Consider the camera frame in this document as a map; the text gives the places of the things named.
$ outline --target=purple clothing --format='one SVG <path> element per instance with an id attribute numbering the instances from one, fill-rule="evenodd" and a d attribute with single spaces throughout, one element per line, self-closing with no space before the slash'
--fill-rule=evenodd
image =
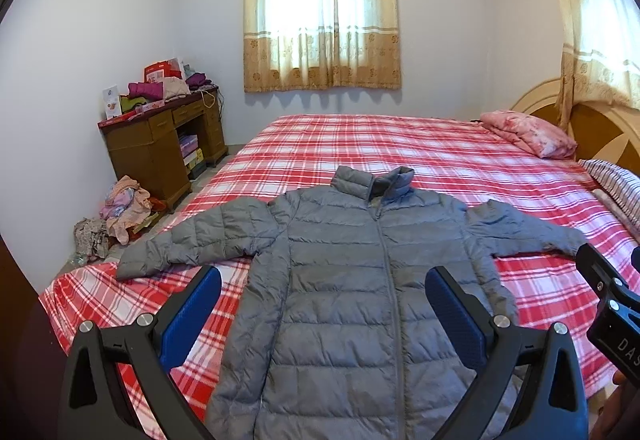
<path id="1" fill-rule="evenodd" d="M 207 81 L 207 76 L 204 73 L 194 73 L 187 79 L 187 85 L 191 86 L 202 86 Z"/>
<path id="2" fill-rule="evenodd" d="M 120 216 L 130 206 L 134 194 L 135 190 L 132 188 L 124 189 L 118 193 L 112 201 L 104 204 L 104 207 L 100 210 L 100 217 L 109 219 L 110 217 Z"/>

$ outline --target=pink pillow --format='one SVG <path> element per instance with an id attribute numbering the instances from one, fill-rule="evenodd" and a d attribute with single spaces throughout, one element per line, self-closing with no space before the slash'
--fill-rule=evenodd
<path id="1" fill-rule="evenodd" d="M 520 149 L 540 158 L 571 158 L 577 142 L 560 128 L 536 116 L 494 111 L 480 117 L 482 125 Z"/>

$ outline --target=quilted down jacket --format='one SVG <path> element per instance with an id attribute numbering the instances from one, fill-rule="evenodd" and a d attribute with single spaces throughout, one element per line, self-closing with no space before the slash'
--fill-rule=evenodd
<path id="1" fill-rule="evenodd" d="M 505 203 L 412 189 L 413 176 L 340 167 L 331 185 L 238 198 L 125 251 L 119 279 L 255 256 L 207 406 L 217 440 L 430 439 L 475 373 L 425 297 L 427 271 L 446 266 L 517 322 L 492 256 L 575 255 L 586 241 Z M 515 397 L 514 382 L 487 436 Z"/>

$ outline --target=cardboard box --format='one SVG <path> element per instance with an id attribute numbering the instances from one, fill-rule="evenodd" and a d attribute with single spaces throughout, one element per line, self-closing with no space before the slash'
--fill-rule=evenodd
<path id="1" fill-rule="evenodd" d="M 189 179 L 192 181 L 197 179 L 198 176 L 200 176 L 206 170 L 207 170 L 206 163 L 200 162 L 189 172 Z"/>
<path id="2" fill-rule="evenodd" d="M 199 147 L 184 159 L 184 164 L 187 166 L 188 171 L 193 170 L 196 165 L 202 162 L 204 162 L 204 155 L 202 154 L 202 149 Z"/>
<path id="3" fill-rule="evenodd" d="M 152 109 L 158 109 L 164 105 L 164 100 L 156 100 L 155 102 L 150 102 L 148 104 L 137 105 L 136 113 L 146 113 L 146 111 L 151 111 Z"/>
<path id="4" fill-rule="evenodd" d="M 198 135 L 185 135 L 180 137 L 180 153 L 182 158 L 190 155 L 198 148 Z"/>
<path id="5" fill-rule="evenodd" d="M 99 128 L 103 128 L 103 127 L 107 127 L 113 124 L 117 124 L 118 122 L 124 122 L 125 120 L 129 120 L 129 118 L 133 118 L 135 115 L 137 115 L 138 113 L 136 113 L 135 111 L 129 111 L 128 113 L 125 113 L 124 115 L 120 115 L 120 116 L 114 116 L 113 118 L 110 118 L 108 120 L 100 120 L 98 122 L 98 127 Z"/>
<path id="6" fill-rule="evenodd" d="M 176 76 L 182 78 L 182 72 L 180 71 L 180 62 L 177 58 L 172 60 L 163 60 L 162 62 L 156 62 L 151 66 L 145 68 L 145 82 L 160 82 L 161 78 L 168 76 Z"/>

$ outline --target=jacket collar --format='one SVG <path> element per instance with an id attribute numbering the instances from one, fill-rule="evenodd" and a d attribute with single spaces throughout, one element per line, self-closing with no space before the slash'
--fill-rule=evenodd
<path id="1" fill-rule="evenodd" d="M 374 198 L 398 198 L 411 188 L 415 171 L 408 167 L 399 167 L 381 176 L 365 171 L 340 166 L 335 171 L 331 185 L 338 191 L 371 201 Z"/>

